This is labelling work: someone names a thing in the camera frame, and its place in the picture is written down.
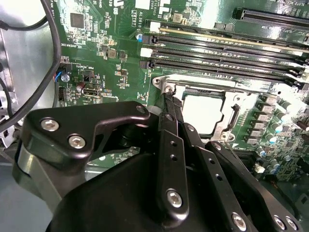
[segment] blue wire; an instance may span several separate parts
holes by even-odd
[[[59,77],[61,74],[62,74],[62,72],[59,72],[59,73],[57,74],[57,76],[55,77],[55,81],[56,81],[56,82],[58,81],[58,77]]]

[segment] ram slot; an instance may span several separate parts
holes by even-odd
[[[200,51],[202,53],[216,54],[226,57],[237,57],[243,59],[256,59],[268,61],[269,63],[276,63],[286,66],[301,66],[304,61],[299,56],[271,52],[265,50],[256,50],[232,45],[222,45],[218,43],[211,43],[198,40],[190,40],[173,36],[143,36],[143,43],[146,45],[153,45],[166,48],[179,48],[180,50]]]
[[[179,25],[173,23],[160,22],[159,31],[162,33],[175,33],[190,36],[200,36],[219,41],[228,41],[231,43],[243,43],[246,45],[266,46],[271,48],[283,49],[286,51],[309,53],[309,47],[294,42],[272,40],[267,38],[257,38],[254,36],[236,34],[231,32],[222,32],[211,29],[196,28],[188,25]]]
[[[250,61],[250,60],[242,60],[239,58],[219,57],[216,55],[208,55],[203,53],[187,52],[182,50],[166,49],[166,48],[157,48],[152,53],[151,57],[164,58],[164,59],[176,58],[182,61],[192,61],[192,62],[195,61],[201,64],[205,64],[206,62],[216,65],[222,64],[230,66],[231,68],[236,67],[239,69],[247,69],[248,71],[251,72],[262,72],[262,73],[267,72],[273,75],[285,75],[286,73],[289,73],[290,75],[297,77],[303,72],[303,69],[280,66],[278,64],[263,63],[261,61]]]
[[[309,31],[309,19],[283,14],[238,8],[235,19],[262,25]]]
[[[285,83],[286,79],[292,79],[289,77],[266,75],[263,73],[249,73],[238,70],[227,70],[220,67],[204,67],[196,65],[194,63],[169,61],[169,60],[151,60],[151,61],[140,61],[141,69],[159,69],[181,72],[188,71],[190,74],[208,75],[213,77],[223,77],[228,79],[251,79],[251,80],[263,80],[271,81],[272,83]]]

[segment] motherboard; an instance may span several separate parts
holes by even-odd
[[[308,0],[51,0],[63,106],[183,104],[201,138],[255,156],[257,178],[309,160]],[[89,163],[110,168],[132,147]]]

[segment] gray metal panel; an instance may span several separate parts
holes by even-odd
[[[44,11],[39,0],[0,1],[0,19],[9,25],[29,26],[43,17]],[[4,60],[3,44],[10,71],[4,70],[0,77],[5,75],[4,79],[10,90],[13,82],[21,106],[32,95],[52,63],[53,47],[49,26],[46,24],[34,31],[1,30],[1,62]],[[51,82],[35,108],[51,107],[53,92],[54,83]]]
[[[12,167],[0,166],[0,230],[43,232],[51,219],[46,203],[15,183]]]

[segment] pcie slot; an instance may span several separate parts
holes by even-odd
[[[254,36],[249,36],[249,35],[242,35],[242,34],[236,34],[236,33],[231,33],[231,32],[221,32],[217,30],[211,30],[211,29],[203,29],[203,28],[196,28],[188,25],[179,25],[179,24],[173,24],[173,23],[166,23],[166,22],[160,22],[160,26],[162,28],[165,28],[165,30],[162,31],[167,31],[166,29],[172,29],[173,31],[179,31],[179,32],[188,32],[190,33],[196,33],[196,34],[201,34],[201,35],[212,35],[212,36],[218,36],[218,37],[224,37],[224,38],[230,38],[230,39],[237,39],[239,42],[241,40],[243,41],[248,41],[248,42],[258,42],[262,46],[263,44],[268,44],[268,45],[274,45],[274,46],[282,46],[288,48],[288,50],[293,51],[293,49],[300,49],[307,51],[309,50],[309,47],[300,44],[300,43],[293,43],[293,42],[287,42],[287,41],[279,41],[279,40],[272,40],[272,39],[267,39],[267,38],[258,38]]]
[[[237,9],[235,19],[296,30],[309,30],[309,19],[244,8]]]
[[[197,71],[200,74],[211,73],[215,75],[230,76],[234,78],[242,79],[259,79],[264,81],[271,81],[276,83],[284,83],[285,79],[289,77],[279,77],[273,75],[266,75],[262,73],[249,73],[237,70],[227,70],[220,67],[204,67],[201,65],[196,65],[192,63],[182,63],[169,60],[154,60],[154,61],[141,61],[140,68],[149,69],[149,68],[162,68],[162,69],[173,69],[173,70],[187,70],[187,71]]]
[[[172,45],[172,46],[182,46],[182,47],[191,47],[191,48],[202,48],[202,49],[207,49],[207,50],[214,51],[214,52],[224,51],[232,55],[241,55],[241,56],[258,55],[258,56],[263,56],[264,58],[277,60],[278,62],[294,62],[300,65],[304,64],[304,62],[300,60],[299,56],[294,56],[290,54],[250,49],[250,48],[244,48],[244,47],[232,46],[232,45],[223,45],[223,44],[198,41],[198,40],[190,40],[190,39],[178,38],[178,37],[173,37],[173,36],[145,35],[143,36],[142,42],[144,44],[157,45],[157,46]]]
[[[231,65],[235,66],[243,66],[244,68],[273,68],[275,72],[281,72],[282,74],[286,72],[292,72],[299,74],[299,69],[294,67],[287,67],[284,65],[278,65],[278,64],[272,64],[272,63],[263,63],[261,61],[251,61],[251,60],[243,60],[241,58],[229,58],[229,57],[220,57],[217,55],[207,55],[205,53],[197,53],[197,52],[188,52],[183,50],[175,50],[175,49],[167,49],[167,48],[157,48],[153,54],[152,57],[154,58],[171,58],[171,57],[178,57],[178,58],[204,58],[205,61],[217,61],[217,62],[228,62]]]

